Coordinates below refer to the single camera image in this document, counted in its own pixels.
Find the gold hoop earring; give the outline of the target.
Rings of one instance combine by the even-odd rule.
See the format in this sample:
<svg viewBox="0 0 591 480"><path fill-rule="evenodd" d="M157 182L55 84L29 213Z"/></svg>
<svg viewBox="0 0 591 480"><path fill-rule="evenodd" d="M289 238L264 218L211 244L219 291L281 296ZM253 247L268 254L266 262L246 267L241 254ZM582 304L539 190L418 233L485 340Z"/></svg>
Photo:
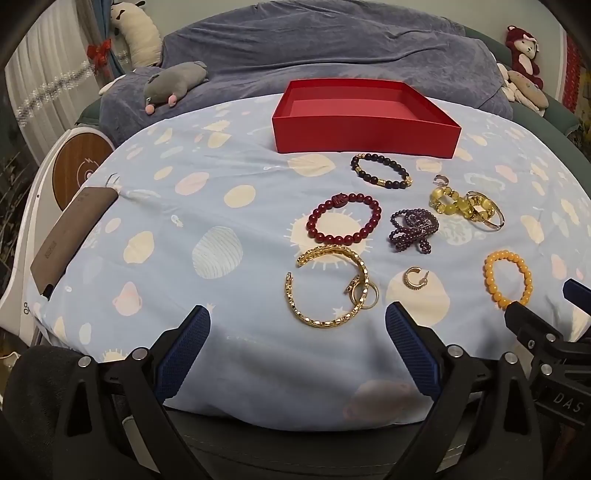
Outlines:
<svg viewBox="0 0 591 480"><path fill-rule="evenodd" d="M428 285L429 275L429 270L419 266L412 266L404 272L403 283L408 289L419 291Z"/></svg>

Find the gold bangle with yellow stones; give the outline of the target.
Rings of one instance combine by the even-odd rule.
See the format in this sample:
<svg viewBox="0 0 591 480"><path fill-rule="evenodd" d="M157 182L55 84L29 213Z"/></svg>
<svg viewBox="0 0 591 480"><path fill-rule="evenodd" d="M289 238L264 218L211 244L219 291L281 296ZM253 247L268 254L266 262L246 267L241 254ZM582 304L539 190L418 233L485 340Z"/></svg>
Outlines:
<svg viewBox="0 0 591 480"><path fill-rule="evenodd" d="M498 205L485 194L468 191L467 200L470 204L468 219L474 223L482 223L492 231L501 230L506 223L505 216Z"/></svg>

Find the purple garnet bead strand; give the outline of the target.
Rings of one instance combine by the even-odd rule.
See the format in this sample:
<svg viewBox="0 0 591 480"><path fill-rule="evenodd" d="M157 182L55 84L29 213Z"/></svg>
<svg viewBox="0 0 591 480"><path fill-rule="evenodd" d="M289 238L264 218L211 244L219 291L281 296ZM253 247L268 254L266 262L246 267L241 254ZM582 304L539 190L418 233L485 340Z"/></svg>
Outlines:
<svg viewBox="0 0 591 480"><path fill-rule="evenodd" d="M394 230L389 242L396 252L415 247L421 254L432 253L430 238L439 230L439 221L422 208L402 209L391 215Z"/></svg>

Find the black bead bracelet gold spacers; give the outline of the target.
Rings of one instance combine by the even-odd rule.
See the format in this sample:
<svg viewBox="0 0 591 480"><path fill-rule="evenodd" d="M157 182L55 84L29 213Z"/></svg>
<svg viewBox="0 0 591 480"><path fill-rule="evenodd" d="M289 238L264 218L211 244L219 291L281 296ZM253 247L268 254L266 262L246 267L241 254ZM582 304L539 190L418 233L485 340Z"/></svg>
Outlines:
<svg viewBox="0 0 591 480"><path fill-rule="evenodd" d="M393 158L377 153L353 155L349 166L363 182L388 190L405 190L412 186L410 172Z"/></svg>

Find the small hoop earring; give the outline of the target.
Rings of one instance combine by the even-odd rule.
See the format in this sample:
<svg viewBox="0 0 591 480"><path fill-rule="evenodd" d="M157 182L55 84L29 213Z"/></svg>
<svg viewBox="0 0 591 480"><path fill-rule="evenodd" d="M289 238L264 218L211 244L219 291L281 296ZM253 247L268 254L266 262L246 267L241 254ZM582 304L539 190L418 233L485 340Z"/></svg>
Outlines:
<svg viewBox="0 0 591 480"><path fill-rule="evenodd" d="M441 175L441 174L436 175L433 180L434 184L436 184L438 186L442 186L442 187L448 186L449 182L450 182L449 178L447 176Z"/></svg>

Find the light blue planet-print sheet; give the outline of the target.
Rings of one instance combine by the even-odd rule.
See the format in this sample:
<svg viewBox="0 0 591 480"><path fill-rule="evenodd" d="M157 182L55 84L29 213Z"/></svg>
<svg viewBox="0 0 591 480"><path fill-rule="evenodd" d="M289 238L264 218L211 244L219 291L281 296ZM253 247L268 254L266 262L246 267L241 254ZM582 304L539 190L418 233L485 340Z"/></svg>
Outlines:
<svg viewBox="0 0 591 480"><path fill-rule="evenodd" d="M562 286L590 280L590 200L534 134L442 102L462 127L455 156L399 156L413 185L389 191L356 176L349 154L277 153L278 101L238 100L161 121L101 165L89 183L115 189L117 200L51 297L35 286L27 292L32 315L54 339L99 361L118 360L204 306L211 334L172 408L283 430L345 430L418 422L430 408L387 334L392 302L471 355L498 358L517 346L486 290L483 265L493 252L525 260L531 310L567 339L589 328ZM438 174L448 186L433 183ZM468 219L471 190L498 205L501 230ZM345 262L324 257L296 267L315 245L308 216L338 193L363 193L381 206L376 230L355 245L380 300L342 327L315 329L288 309L284 278L337 274L335 301L318 317L349 306L342 291L353 273ZM389 242L391 215L414 208L439 221L431 254L396 252ZM412 266L430 271L419 291L403 283Z"/></svg>

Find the brown leather pouch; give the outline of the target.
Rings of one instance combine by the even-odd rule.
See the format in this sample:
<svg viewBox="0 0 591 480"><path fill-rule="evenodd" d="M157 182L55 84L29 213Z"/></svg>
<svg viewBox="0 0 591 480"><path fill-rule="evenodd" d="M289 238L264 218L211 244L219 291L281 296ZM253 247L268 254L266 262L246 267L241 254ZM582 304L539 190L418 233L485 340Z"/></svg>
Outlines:
<svg viewBox="0 0 591 480"><path fill-rule="evenodd" d="M32 261L39 294L51 297L70 261L117 197L110 187L84 187L72 199Z"/></svg>

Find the beige cushion plush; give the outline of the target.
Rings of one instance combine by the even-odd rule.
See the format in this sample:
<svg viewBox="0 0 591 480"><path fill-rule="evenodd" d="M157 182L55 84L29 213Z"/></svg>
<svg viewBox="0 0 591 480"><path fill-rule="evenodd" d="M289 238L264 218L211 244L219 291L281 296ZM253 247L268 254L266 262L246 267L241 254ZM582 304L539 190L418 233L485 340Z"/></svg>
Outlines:
<svg viewBox="0 0 591 480"><path fill-rule="evenodd" d="M549 101L544 92L521 73L508 70L502 63L498 63L497 67L503 77L504 83L501 89L507 99L543 117L549 107Z"/></svg>

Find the white round wooden-top device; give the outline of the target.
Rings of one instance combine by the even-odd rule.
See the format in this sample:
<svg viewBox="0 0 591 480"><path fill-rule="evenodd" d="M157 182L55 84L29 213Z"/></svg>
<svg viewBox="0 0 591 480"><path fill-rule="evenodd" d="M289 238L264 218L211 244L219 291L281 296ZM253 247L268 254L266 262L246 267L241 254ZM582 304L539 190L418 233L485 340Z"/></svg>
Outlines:
<svg viewBox="0 0 591 480"><path fill-rule="evenodd" d="M13 269L1 298L1 328L26 345L37 335L32 307L26 301L33 258L62 211L113 151L112 142L98 129L74 127L51 147L28 190Z"/></svg>

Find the red monkey plush toy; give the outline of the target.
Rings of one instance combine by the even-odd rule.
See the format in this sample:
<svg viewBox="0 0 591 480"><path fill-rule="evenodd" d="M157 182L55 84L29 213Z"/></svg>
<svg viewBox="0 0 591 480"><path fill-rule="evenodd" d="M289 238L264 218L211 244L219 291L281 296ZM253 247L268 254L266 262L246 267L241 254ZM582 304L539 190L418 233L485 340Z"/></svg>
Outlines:
<svg viewBox="0 0 591 480"><path fill-rule="evenodd" d="M540 77L540 68L535 61L539 53L537 39L524 29L509 25L505 45L512 53L512 69L518 71L539 89L542 89L544 83Z"/></svg>

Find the grey mole plush toy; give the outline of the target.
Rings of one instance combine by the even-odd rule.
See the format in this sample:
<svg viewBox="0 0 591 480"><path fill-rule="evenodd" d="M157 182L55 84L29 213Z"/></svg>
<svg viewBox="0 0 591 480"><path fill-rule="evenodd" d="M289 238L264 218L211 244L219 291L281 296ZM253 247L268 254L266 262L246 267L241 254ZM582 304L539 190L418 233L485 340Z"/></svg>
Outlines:
<svg viewBox="0 0 591 480"><path fill-rule="evenodd" d="M158 106L172 108L191 89L207 81L207 66L201 61L184 62L162 69L144 85L144 111L152 115Z"/></svg>

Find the white sheer curtain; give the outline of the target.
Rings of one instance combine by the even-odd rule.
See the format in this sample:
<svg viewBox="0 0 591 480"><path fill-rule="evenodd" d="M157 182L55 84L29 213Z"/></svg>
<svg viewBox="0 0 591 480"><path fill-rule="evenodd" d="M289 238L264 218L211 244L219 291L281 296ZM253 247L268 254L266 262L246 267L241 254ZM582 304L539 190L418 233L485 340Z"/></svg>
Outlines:
<svg viewBox="0 0 591 480"><path fill-rule="evenodd" d="M5 68L16 122L37 163L98 98L76 3L56 1L28 30Z"/></svg>

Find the red bow curtain tie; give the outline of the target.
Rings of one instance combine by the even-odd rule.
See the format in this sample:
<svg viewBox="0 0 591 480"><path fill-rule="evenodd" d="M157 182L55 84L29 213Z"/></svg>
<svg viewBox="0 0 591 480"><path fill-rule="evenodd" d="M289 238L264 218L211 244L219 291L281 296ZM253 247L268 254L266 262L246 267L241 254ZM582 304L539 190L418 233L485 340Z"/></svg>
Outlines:
<svg viewBox="0 0 591 480"><path fill-rule="evenodd" d="M91 62L94 72L97 73L108 66L109 53L111 51L111 39L108 38L102 43L87 46L86 55Z"/></svg>

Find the blue-grey velvet blanket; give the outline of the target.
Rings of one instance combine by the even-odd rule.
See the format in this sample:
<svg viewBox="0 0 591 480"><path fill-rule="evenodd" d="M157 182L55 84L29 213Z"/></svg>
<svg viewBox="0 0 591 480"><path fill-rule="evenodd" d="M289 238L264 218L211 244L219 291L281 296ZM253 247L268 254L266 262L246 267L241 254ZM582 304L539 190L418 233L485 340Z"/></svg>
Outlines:
<svg viewBox="0 0 591 480"><path fill-rule="evenodd" d="M363 1L276 1L221 13L163 39L161 66L201 61L207 82L173 107L144 112L158 73L138 68L101 99L99 127L114 145L163 119L233 100L281 93L294 79L373 78L506 119L513 110L492 52L463 25L418 10Z"/></svg>

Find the white long plush toy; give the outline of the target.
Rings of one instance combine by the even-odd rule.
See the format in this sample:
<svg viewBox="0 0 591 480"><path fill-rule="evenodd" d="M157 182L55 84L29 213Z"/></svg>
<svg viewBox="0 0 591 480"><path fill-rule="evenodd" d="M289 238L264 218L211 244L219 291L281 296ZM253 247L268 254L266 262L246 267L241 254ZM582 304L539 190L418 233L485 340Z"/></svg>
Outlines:
<svg viewBox="0 0 591 480"><path fill-rule="evenodd" d="M145 1L116 1L110 7L113 31L124 39L133 68L157 66L161 61L162 39L145 5Z"/></svg>

